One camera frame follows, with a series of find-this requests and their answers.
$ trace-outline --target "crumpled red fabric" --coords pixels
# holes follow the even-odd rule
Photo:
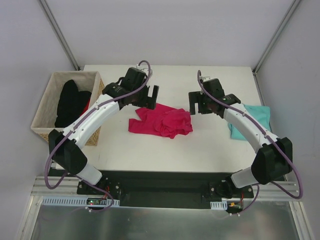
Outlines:
[[[136,114],[141,120],[129,119],[129,132],[150,134],[174,139],[176,135],[192,132],[191,117],[188,111],[157,103],[154,110],[139,108]]]

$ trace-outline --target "teal cloth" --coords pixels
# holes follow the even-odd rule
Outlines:
[[[268,106],[250,106],[244,105],[245,109],[266,129],[270,131],[270,107]],[[231,131],[231,138],[237,140],[245,140],[245,137],[236,129],[235,126],[228,123],[228,127]]]

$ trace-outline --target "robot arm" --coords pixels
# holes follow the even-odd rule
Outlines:
[[[220,186],[217,186],[216,189],[220,190],[223,197],[227,198],[231,196],[232,189],[234,188],[239,189],[258,183],[267,184],[292,171],[290,165],[266,138],[259,127],[262,128],[274,142],[276,142],[281,150],[292,161],[292,143],[288,138],[278,138],[278,136],[269,132],[259,124],[258,121],[256,121],[256,124],[259,127],[250,121],[244,114],[240,114],[236,111],[240,110],[247,116],[254,119],[235,95],[225,95],[218,79],[209,79],[204,82],[202,79],[202,85],[214,98],[228,106],[232,106],[232,108],[228,108],[217,103],[202,91],[196,91],[189,92],[190,114],[194,115],[196,113],[195,103],[197,103],[199,113],[215,113],[219,115],[228,123],[234,125],[239,132],[241,132],[256,153],[256,157],[250,167],[233,173],[228,176]]]
[[[110,117],[119,112],[126,105],[155,109],[158,96],[158,86],[153,87],[152,97],[148,97],[149,87],[144,86],[135,94],[130,93],[146,84],[147,74],[143,68],[130,67],[118,82],[108,84],[96,102],[74,123],[63,129],[62,132],[53,130],[48,136],[50,153],[67,136],[67,139],[56,150],[53,160],[67,172],[77,175],[92,185],[97,185],[102,173],[88,163],[87,157],[81,149],[89,137]]]

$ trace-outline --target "white table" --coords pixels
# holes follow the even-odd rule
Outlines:
[[[124,76],[129,67],[132,66],[86,65],[84,71],[99,71],[107,85]],[[200,69],[203,76],[218,78],[225,94],[235,94],[245,104],[261,104],[250,67],[151,67],[153,76],[149,84],[159,86],[158,103],[188,111],[188,92],[200,90],[197,82],[197,70]],[[231,139],[227,122],[215,114],[191,116],[193,132],[170,139],[128,132],[129,119],[139,119],[136,109],[124,107],[101,126],[98,145],[83,148],[88,161],[97,169],[235,172],[250,166],[255,158],[249,143]]]

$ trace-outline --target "gray wall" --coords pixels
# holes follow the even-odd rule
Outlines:
[[[48,0],[80,65],[251,66],[293,0]]]
[[[293,142],[303,203],[320,238],[320,1],[304,0],[258,72],[272,130]]]
[[[73,70],[36,0],[0,7],[0,239],[15,239],[48,148],[30,125],[52,72]]]

